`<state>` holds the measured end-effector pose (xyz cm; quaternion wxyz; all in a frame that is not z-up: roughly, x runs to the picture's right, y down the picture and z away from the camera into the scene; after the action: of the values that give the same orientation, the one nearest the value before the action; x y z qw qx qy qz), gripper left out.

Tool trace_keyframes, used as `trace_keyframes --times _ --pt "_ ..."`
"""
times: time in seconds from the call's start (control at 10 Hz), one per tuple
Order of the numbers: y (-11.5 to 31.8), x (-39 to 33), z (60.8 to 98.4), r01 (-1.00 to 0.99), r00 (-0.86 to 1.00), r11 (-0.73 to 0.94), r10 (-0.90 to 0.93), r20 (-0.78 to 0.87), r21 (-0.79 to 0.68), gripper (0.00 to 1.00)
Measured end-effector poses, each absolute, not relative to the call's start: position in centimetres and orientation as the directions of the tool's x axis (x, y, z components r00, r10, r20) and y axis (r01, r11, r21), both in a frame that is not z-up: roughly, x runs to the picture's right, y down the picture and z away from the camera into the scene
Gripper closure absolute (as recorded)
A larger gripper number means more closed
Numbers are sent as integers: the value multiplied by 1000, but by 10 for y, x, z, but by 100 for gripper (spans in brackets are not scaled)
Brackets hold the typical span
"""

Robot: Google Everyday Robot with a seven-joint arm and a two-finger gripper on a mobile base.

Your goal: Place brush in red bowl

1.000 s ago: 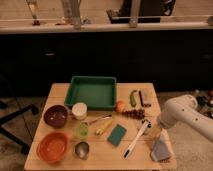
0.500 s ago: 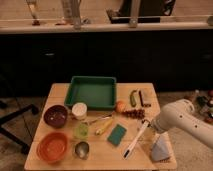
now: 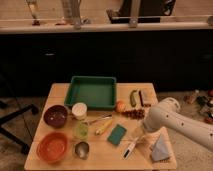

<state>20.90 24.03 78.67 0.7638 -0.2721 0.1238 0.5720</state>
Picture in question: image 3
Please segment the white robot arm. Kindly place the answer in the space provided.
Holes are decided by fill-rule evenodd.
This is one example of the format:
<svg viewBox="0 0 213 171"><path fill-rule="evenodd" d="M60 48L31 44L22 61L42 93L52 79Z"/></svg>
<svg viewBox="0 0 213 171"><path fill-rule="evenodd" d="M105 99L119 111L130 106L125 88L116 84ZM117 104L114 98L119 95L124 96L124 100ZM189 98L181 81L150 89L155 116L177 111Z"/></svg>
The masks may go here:
<svg viewBox="0 0 213 171"><path fill-rule="evenodd" d="M179 111L180 104L175 98L165 98L150 107L142 121L143 128L148 133L162 127L173 129L213 152L213 125L185 117Z"/></svg>

